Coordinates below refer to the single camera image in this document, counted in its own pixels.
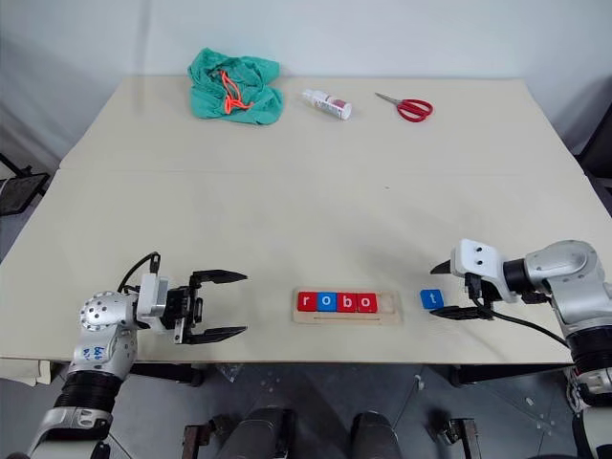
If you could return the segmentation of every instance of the scissors blade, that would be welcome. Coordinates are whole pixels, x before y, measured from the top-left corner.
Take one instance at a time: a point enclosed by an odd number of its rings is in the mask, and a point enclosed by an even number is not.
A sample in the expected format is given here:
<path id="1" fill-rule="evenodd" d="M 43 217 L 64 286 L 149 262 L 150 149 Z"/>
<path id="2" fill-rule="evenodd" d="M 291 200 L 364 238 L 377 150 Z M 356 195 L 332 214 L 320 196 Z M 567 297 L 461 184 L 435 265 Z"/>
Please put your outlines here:
<path id="1" fill-rule="evenodd" d="M 387 102 L 391 102 L 394 105 L 399 105 L 400 103 L 402 103 L 401 100 L 397 100 L 396 98 L 390 98 L 389 96 L 385 96 L 384 94 L 381 94 L 381 93 L 374 93 L 374 94 L 376 94 L 379 98 L 383 98 Z"/>

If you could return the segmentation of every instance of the white bottle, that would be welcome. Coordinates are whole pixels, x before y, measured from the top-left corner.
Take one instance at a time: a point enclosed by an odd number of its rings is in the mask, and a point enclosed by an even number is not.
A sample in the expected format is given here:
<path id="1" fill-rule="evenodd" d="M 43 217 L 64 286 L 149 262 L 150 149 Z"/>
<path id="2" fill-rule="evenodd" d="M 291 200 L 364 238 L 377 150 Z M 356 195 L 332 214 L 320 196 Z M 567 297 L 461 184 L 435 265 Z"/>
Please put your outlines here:
<path id="1" fill-rule="evenodd" d="M 334 115 L 341 120 L 348 120 L 348 117 L 351 116 L 351 110 L 353 110 L 353 105 L 351 105 L 349 102 L 345 102 L 344 100 L 336 98 L 335 96 L 330 96 L 323 91 L 305 89 L 302 92 L 302 97 L 308 100 L 319 110 Z"/>

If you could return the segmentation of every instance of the green cloth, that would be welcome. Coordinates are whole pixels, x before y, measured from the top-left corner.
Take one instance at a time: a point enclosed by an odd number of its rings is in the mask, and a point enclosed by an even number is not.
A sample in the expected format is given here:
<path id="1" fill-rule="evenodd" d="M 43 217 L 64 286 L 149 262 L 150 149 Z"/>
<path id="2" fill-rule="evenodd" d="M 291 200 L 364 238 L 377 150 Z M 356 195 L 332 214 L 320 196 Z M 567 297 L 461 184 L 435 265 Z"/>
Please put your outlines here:
<path id="1" fill-rule="evenodd" d="M 221 70 L 226 71 L 228 77 L 236 83 L 246 105 L 254 102 L 251 108 L 233 108 L 226 115 L 226 90 L 221 82 Z M 278 77 L 278 62 L 259 57 L 228 57 L 205 48 L 193 60 L 187 72 L 193 82 L 190 91 L 191 110 L 198 118 L 272 124 L 280 117 L 283 95 L 278 89 L 266 86 Z"/>

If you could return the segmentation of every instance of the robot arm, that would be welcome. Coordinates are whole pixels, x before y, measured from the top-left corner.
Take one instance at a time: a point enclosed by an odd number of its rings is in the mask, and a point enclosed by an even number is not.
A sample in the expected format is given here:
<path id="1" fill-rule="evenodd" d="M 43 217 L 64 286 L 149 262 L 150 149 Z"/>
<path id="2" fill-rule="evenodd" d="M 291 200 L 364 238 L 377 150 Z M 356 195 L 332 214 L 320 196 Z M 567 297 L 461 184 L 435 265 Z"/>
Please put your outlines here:
<path id="1" fill-rule="evenodd" d="M 141 285 L 126 286 L 129 276 L 149 259 L 151 273 L 142 276 Z M 202 321 L 203 301 L 198 297 L 202 283 L 234 282 L 246 276 L 199 271 L 192 274 L 189 285 L 168 289 L 168 279 L 157 274 L 159 264 L 159 255 L 150 253 L 128 272 L 117 292 L 97 293 L 81 307 L 80 336 L 66 383 L 34 437 L 29 451 L 32 459 L 108 457 L 110 450 L 103 440 L 113 422 L 115 397 L 137 356 L 138 330 L 172 330 L 176 344 L 196 344 L 221 341 L 247 329 L 226 327 L 192 333 Z"/>
<path id="2" fill-rule="evenodd" d="M 551 303 L 579 373 L 580 395 L 591 406 L 575 422 L 577 444 L 586 442 L 591 457 L 603 457 L 601 451 L 612 448 L 612 286 L 593 248 L 561 241 L 507 260 L 493 247 L 464 239 L 431 273 L 465 278 L 477 304 L 434 311 L 439 317 L 492 318 L 495 301 L 513 303 L 519 295 L 528 304 Z"/>

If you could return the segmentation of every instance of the white wall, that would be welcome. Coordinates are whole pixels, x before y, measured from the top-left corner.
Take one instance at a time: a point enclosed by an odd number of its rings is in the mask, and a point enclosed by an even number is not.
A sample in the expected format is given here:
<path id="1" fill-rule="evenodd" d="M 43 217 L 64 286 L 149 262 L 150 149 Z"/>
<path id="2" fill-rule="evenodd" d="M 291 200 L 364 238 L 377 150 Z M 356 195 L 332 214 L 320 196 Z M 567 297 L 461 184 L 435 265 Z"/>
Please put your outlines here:
<path id="1" fill-rule="evenodd" d="M 123 75 L 206 46 L 289 75 L 524 77 L 570 148 L 612 100 L 609 0 L 0 0 L 0 33 L 2 147 L 49 168 Z"/>

